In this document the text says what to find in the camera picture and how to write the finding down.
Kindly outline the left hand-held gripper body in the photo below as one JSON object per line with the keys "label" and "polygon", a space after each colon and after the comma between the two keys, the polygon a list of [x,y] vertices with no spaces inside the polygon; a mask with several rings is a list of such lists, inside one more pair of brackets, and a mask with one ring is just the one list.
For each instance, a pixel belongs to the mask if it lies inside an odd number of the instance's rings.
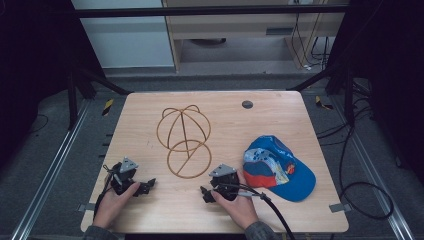
{"label": "left hand-held gripper body", "polygon": [[124,157],[121,162],[112,167],[111,187],[118,195],[123,194],[134,183],[133,176],[137,168],[138,164],[128,157]]}

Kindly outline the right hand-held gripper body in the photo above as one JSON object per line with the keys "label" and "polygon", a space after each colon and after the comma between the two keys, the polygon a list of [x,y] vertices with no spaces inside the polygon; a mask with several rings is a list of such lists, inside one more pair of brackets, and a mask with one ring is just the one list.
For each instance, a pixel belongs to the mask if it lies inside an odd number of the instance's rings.
{"label": "right hand-held gripper body", "polygon": [[214,190],[228,201],[233,201],[239,191],[237,170],[226,164],[220,164],[209,173]]}

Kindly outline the person's left hand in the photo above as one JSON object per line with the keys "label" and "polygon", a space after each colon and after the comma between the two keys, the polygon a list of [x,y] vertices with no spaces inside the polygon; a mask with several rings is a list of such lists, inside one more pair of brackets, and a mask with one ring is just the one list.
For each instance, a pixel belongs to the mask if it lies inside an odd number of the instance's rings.
{"label": "person's left hand", "polygon": [[138,188],[139,183],[134,183],[121,195],[114,191],[107,192],[100,202],[92,225],[104,229],[110,228]]}

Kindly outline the person's right hand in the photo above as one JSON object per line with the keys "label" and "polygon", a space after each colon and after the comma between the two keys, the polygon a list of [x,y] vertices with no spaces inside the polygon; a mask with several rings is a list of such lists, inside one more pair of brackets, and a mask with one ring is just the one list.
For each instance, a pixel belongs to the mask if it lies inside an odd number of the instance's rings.
{"label": "person's right hand", "polygon": [[250,225],[259,221],[250,197],[237,196],[233,201],[229,201],[216,191],[212,192],[212,196],[216,203],[229,214],[235,224],[243,230],[246,230]]}

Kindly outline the blue printed baseball cap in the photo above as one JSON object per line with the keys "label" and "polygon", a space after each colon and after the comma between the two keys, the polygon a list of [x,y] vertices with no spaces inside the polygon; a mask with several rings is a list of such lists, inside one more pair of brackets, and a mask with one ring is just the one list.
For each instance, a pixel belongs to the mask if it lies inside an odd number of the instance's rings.
{"label": "blue printed baseball cap", "polygon": [[250,187],[266,188],[291,202],[306,199],[316,185],[315,174],[273,135],[258,137],[245,150],[243,174]]}

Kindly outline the yellow black striped tape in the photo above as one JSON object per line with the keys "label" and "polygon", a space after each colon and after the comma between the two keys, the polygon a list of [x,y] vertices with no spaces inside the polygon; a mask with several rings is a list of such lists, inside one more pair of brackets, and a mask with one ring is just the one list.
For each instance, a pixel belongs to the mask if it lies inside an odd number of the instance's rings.
{"label": "yellow black striped tape", "polygon": [[320,96],[315,96],[315,105],[317,107],[327,109],[327,110],[333,110],[334,107],[331,104],[324,104]]}
{"label": "yellow black striped tape", "polygon": [[104,105],[104,108],[102,110],[102,116],[107,116],[108,115],[108,113],[110,112],[110,109],[111,109],[113,103],[114,103],[114,99],[112,99],[112,98],[111,99],[108,99],[106,101],[106,103]]}

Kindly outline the white cabinet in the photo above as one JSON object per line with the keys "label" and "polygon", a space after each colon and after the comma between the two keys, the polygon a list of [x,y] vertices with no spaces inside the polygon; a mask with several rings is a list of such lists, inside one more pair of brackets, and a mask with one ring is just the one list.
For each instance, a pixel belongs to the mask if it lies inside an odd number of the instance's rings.
{"label": "white cabinet", "polygon": [[[161,0],[71,0],[76,10],[160,8]],[[82,18],[101,67],[173,67],[164,17]]]}

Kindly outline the black curtain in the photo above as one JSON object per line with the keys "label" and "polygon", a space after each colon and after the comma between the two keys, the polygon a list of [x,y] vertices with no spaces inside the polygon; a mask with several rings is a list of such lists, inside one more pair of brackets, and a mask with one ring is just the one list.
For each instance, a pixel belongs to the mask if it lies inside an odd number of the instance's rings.
{"label": "black curtain", "polygon": [[330,53],[372,85],[402,163],[424,184],[424,0],[348,0]]}
{"label": "black curtain", "polygon": [[73,8],[71,0],[0,0],[0,170],[29,132],[40,101],[67,88],[56,36],[83,68],[104,75],[80,20],[47,17]]}

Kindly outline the light wooden desk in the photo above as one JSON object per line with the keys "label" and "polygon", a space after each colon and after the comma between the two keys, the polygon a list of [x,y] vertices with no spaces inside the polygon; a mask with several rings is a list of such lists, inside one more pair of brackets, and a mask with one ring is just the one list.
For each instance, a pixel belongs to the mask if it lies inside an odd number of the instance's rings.
{"label": "light wooden desk", "polygon": [[[161,0],[165,7],[324,5],[349,0]],[[342,13],[168,16],[166,23],[173,60],[180,66],[182,45],[188,39],[277,36],[285,39],[298,68],[307,64],[313,41],[337,35]]]}

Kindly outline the aluminium floor rail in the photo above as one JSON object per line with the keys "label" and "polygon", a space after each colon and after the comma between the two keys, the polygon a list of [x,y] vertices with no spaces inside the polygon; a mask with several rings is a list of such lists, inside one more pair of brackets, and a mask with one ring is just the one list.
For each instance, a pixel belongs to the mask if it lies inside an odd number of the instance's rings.
{"label": "aluminium floor rail", "polygon": [[31,230],[37,221],[41,210],[54,186],[56,179],[65,163],[67,156],[73,146],[73,143],[86,119],[87,112],[91,105],[91,100],[83,100],[81,108],[77,112],[77,120],[72,128],[70,128],[59,149],[57,150],[42,182],[40,183],[32,201],[30,202],[25,214],[14,229],[10,240],[27,240]]}
{"label": "aluminium floor rail", "polygon": [[[331,97],[331,101],[335,111],[338,113],[342,121],[342,124],[348,127],[346,130],[346,138],[344,140],[343,150],[338,167],[339,185],[342,190],[341,197],[344,197],[348,190],[351,190],[356,186],[367,186],[373,192],[382,211],[382,215],[372,215],[371,213],[367,213],[365,211],[358,211],[358,213],[364,217],[367,217],[368,219],[387,221],[397,240],[416,240],[396,201],[394,200],[382,177],[377,172],[375,165],[372,163],[362,140],[355,132],[355,128],[350,127],[347,123],[347,120],[344,116],[342,100],[337,97]],[[350,144],[353,148],[356,159],[359,161],[362,171],[366,176],[366,181],[354,181],[349,184],[343,183],[343,161],[348,144]]]}

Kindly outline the black metal frame strut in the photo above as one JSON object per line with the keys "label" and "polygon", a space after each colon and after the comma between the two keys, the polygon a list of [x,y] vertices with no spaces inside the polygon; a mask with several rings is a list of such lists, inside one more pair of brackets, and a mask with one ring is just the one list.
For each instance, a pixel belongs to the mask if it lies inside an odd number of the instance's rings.
{"label": "black metal frame strut", "polygon": [[91,82],[94,81],[103,85],[104,87],[112,90],[120,95],[130,94],[129,90],[125,90],[105,77],[101,77],[87,69],[81,67],[72,67],[67,75],[67,91],[68,91],[68,106],[69,106],[69,126],[68,129],[72,130],[78,120],[78,107],[76,99],[76,91],[79,91],[85,99],[93,99],[96,96],[96,90]]}
{"label": "black metal frame strut", "polygon": [[329,77],[330,80],[326,85],[326,92],[330,95],[336,94],[341,88],[344,88],[344,116],[347,123],[355,126],[354,112],[353,112],[353,76],[348,63],[333,64],[325,70],[315,74],[303,83],[294,87],[287,88],[287,91],[303,91],[307,87],[315,84],[321,79]]}

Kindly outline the black horizontal frame bar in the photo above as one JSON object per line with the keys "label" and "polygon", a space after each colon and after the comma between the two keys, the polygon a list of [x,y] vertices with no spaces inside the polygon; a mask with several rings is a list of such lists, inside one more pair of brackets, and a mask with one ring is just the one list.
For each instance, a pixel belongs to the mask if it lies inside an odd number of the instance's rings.
{"label": "black horizontal frame bar", "polygon": [[78,18],[208,16],[244,14],[341,13],[346,12],[349,9],[349,4],[204,6],[131,9],[84,9],[70,11],[68,12],[68,15],[73,15]]}

